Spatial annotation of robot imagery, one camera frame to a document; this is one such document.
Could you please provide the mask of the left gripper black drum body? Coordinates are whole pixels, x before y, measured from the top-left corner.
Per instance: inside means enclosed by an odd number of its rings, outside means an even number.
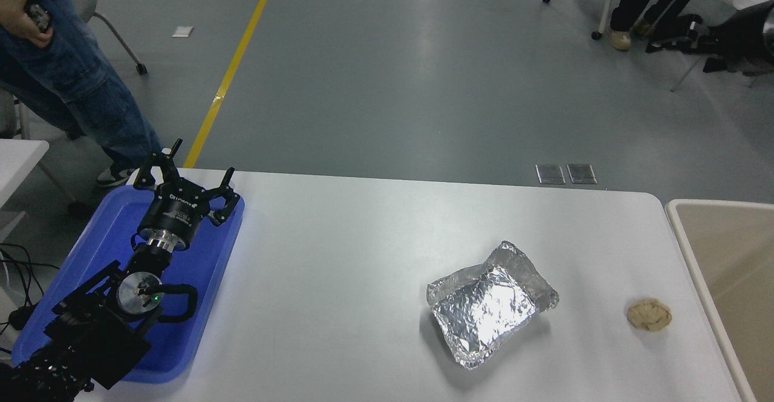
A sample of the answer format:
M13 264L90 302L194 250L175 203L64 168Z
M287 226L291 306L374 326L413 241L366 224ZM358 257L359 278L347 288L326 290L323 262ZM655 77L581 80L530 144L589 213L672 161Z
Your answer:
M188 250L210 210L205 192L204 187L194 183L161 184L139 223L139 236L149 241L155 232L167 232L177 237L176 251Z

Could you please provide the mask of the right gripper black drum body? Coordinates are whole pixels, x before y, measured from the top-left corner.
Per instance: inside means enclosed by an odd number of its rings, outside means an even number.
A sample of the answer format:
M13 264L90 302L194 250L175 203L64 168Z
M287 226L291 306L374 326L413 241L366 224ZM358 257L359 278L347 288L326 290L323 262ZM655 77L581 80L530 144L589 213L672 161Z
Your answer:
M768 19L729 20L710 28L724 57L772 58L772 21Z

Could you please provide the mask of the standing person's right hand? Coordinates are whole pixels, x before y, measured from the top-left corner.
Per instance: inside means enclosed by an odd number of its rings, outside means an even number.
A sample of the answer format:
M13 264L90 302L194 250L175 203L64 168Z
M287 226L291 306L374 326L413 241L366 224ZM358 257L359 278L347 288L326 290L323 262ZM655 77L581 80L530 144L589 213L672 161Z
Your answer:
M49 46L53 37L53 31L50 28L47 32L42 33L22 7L11 7L2 4L1 24L11 35L27 39L35 47L41 49Z

